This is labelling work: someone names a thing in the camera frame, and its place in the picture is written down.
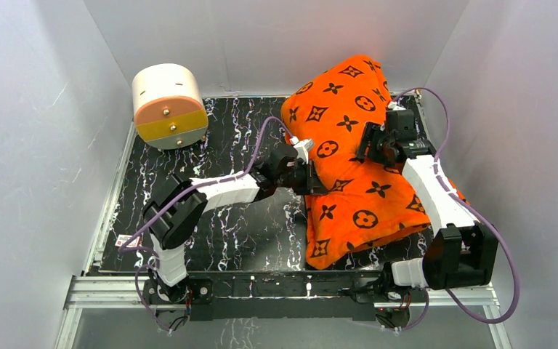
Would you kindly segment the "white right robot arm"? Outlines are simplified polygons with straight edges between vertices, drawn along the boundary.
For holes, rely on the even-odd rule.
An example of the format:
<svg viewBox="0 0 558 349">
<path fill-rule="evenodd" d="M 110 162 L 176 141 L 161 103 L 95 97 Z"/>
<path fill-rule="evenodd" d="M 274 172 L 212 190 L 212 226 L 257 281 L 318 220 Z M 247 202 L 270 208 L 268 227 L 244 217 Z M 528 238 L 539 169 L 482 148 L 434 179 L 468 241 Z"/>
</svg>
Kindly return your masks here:
<svg viewBox="0 0 558 349">
<path fill-rule="evenodd" d="M 444 290 L 490 282 L 498 239 L 458 197 L 431 142 L 418 138 L 412 111 L 388 110 L 383 124 L 366 122 L 355 155 L 396 169 L 415 192 L 411 206 L 427 215 L 434 234 L 422 258 L 384 269 L 380 290 L 386 299 L 400 300 L 409 287 Z"/>
</svg>

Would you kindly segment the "orange patterned pillowcase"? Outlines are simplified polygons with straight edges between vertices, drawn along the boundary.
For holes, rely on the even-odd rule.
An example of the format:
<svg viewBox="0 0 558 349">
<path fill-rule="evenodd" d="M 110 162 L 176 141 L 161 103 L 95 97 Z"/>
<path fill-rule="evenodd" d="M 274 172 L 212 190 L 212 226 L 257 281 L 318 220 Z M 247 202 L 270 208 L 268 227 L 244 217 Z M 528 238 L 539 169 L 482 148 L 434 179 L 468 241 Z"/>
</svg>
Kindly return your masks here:
<svg viewBox="0 0 558 349">
<path fill-rule="evenodd" d="M 392 168 L 356 153 L 368 122 L 382 124 L 391 95 L 381 64 L 355 55 L 307 82 L 282 105 L 289 132 L 314 142 L 309 157 L 328 193 L 308 195 L 307 263 L 384 246 L 430 225 L 414 189 Z"/>
</svg>

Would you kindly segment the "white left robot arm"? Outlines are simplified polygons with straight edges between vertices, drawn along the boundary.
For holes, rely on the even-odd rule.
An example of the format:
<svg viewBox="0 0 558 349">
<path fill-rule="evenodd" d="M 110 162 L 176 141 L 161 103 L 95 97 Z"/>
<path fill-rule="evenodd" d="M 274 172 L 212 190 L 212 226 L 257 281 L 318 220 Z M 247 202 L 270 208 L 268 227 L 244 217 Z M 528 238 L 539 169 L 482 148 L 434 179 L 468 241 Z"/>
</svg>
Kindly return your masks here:
<svg viewBox="0 0 558 349">
<path fill-rule="evenodd" d="M 142 210 L 150 234 L 155 265 L 149 292 L 171 303 L 183 301 L 190 291 L 185 265 L 185 242 L 202 215 L 223 206 L 250 204 L 288 188 L 299 196 L 323 196 L 328 189 L 309 158 L 311 140 L 280 144 L 265 159 L 243 172 L 213 178 L 172 176 Z"/>
</svg>

